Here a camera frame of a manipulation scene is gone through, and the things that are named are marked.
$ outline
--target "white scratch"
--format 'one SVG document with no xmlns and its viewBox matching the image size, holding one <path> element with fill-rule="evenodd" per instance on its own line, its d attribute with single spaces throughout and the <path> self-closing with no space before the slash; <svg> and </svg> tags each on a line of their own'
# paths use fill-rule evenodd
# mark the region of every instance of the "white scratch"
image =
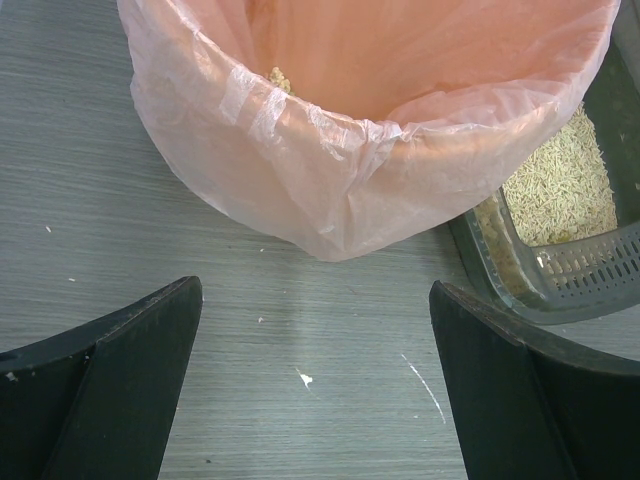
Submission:
<svg viewBox="0 0 640 480">
<path fill-rule="evenodd" d="M 416 374 L 416 376 L 420 379 L 420 381 L 424 385 L 424 388 L 426 388 L 427 392 L 429 392 L 429 395 L 431 395 L 431 400 L 433 400 L 433 403 L 436 404 L 436 408 L 438 409 L 438 412 L 440 412 L 442 423 L 447 423 L 446 418 L 444 418 L 444 413 L 442 412 L 442 408 L 440 408 L 440 403 L 438 403 L 438 399 L 429 388 L 429 385 L 427 385 L 427 382 L 425 382 L 424 378 L 422 378 L 422 375 L 418 373 L 418 370 L 416 370 L 416 367 L 414 367 L 413 364 L 409 360 L 407 360 L 407 357 L 404 356 L 404 353 L 402 353 L 401 355 L 402 355 L 402 358 L 404 358 L 404 361 L 407 362 L 407 365 L 409 365 L 409 368 L 411 369 L 411 371 Z"/>
<path fill-rule="evenodd" d="M 307 390 L 311 391 L 311 389 L 309 388 L 309 384 L 313 382 L 313 377 L 310 377 L 309 375 L 305 375 L 304 373 L 301 373 L 300 370 L 298 370 L 297 368 L 296 368 L 296 372 L 298 372 L 298 375 L 300 375 L 300 378 L 304 382 L 304 387 Z"/>
</svg>

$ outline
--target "wooden floor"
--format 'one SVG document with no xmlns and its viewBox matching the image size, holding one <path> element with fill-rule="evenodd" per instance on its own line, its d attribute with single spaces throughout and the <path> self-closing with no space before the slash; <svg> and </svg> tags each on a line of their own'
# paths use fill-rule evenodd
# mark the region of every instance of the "wooden floor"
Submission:
<svg viewBox="0 0 640 480">
<path fill-rule="evenodd" d="M 113 0 L 5 0 L 0 351 L 198 275 L 162 479 L 465 478 L 427 304 L 467 287 L 448 229 L 329 264 L 236 224 L 171 174 L 131 73 Z M 552 330 L 640 359 L 639 313 Z"/>
</svg>

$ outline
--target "plastic tray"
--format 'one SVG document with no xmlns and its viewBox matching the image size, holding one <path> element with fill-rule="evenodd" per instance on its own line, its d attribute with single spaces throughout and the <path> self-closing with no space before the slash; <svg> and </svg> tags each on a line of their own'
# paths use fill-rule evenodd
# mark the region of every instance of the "plastic tray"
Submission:
<svg viewBox="0 0 640 480">
<path fill-rule="evenodd" d="M 640 95 L 613 43 L 584 102 L 614 191 L 618 229 L 529 247 L 502 190 L 450 222 L 478 292 L 533 323 L 576 322 L 640 303 Z"/>
</svg>

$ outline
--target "trash bag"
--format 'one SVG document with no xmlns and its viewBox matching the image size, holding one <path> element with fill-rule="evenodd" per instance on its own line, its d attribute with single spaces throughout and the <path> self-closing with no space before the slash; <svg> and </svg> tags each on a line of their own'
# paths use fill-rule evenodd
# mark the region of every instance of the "trash bag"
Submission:
<svg viewBox="0 0 640 480">
<path fill-rule="evenodd" d="M 135 107 L 229 217 L 339 261 L 488 197 L 571 117 L 617 0 L 118 0 Z M 277 66 L 288 95 L 265 76 Z"/>
</svg>

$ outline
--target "bin liner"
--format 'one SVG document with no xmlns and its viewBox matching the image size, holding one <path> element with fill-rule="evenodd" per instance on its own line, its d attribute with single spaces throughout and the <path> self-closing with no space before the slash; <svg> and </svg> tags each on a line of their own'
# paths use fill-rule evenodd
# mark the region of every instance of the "bin liner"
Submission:
<svg viewBox="0 0 640 480">
<path fill-rule="evenodd" d="M 229 217 L 353 258 L 475 206 L 571 117 L 617 0 L 118 0 L 136 110 Z M 296 96 L 265 76 L 277 66 Z"/>
</svg>

